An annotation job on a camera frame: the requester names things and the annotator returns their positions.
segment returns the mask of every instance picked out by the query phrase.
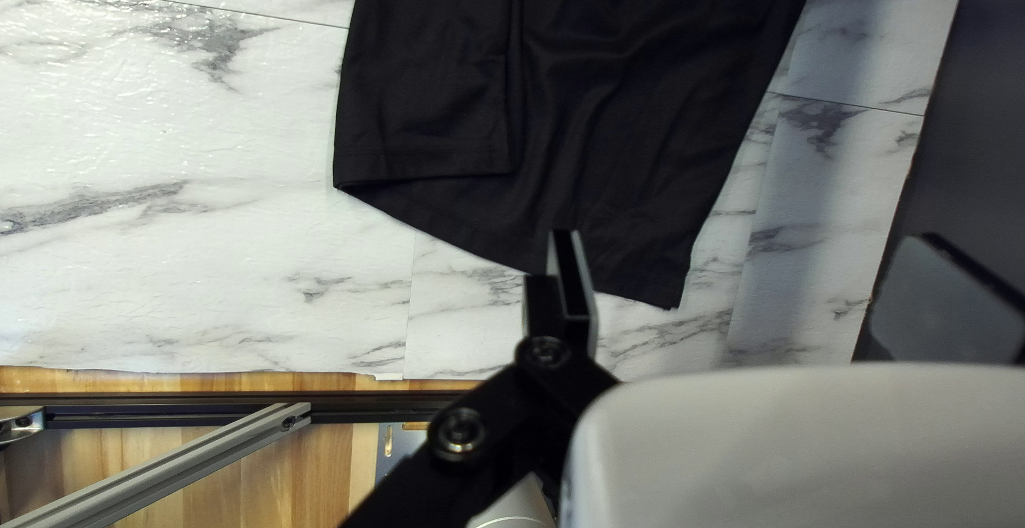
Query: wooden table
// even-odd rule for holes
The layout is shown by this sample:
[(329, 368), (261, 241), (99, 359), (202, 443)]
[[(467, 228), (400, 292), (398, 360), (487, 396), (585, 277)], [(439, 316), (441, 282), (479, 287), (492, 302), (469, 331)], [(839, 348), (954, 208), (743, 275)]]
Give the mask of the wooden table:
[[(471, 380), (344, 373), (142, 374), (2, 366), (0, 393), (468, 390)], [(0, 518), (48, 503), (210, 428), (53, 430), (0, 452)], [(114, 524), (117, 528), (328, 528), (373, 487), (377, 424), (309, 425)]]

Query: gray marble vein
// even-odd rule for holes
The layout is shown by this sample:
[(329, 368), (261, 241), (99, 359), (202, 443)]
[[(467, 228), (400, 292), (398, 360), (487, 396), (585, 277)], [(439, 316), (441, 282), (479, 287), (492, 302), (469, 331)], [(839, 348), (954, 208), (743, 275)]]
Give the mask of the gray marble vein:
[(850, 362), (920, 123), (783, 99), (725, 365)]

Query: screw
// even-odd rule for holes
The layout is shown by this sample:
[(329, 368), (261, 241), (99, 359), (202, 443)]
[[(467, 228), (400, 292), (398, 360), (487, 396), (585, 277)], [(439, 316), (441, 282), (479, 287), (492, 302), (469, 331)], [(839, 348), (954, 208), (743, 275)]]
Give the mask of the screw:
[(562, 366), (570, 357), (570, 351), (559, 338), (534, 336), (527, 340), (527, 359), (539, 368), (549, 370)]
[(473, 452), (483, 440), (484, 422), (477, 410), (470, 408), (450, 411), (438, 425), (438, 447), (451, 455)]

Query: metal bracket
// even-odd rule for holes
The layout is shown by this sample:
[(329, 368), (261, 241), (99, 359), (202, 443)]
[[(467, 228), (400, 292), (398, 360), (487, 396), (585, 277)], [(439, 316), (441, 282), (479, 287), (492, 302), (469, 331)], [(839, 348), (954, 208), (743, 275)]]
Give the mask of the metal bracket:
[(0, 450), (45, 428), (42, 406), (0, 406)]
[(275, 404), (6, 522), (102, 528), (310, 423), (310, 404)]

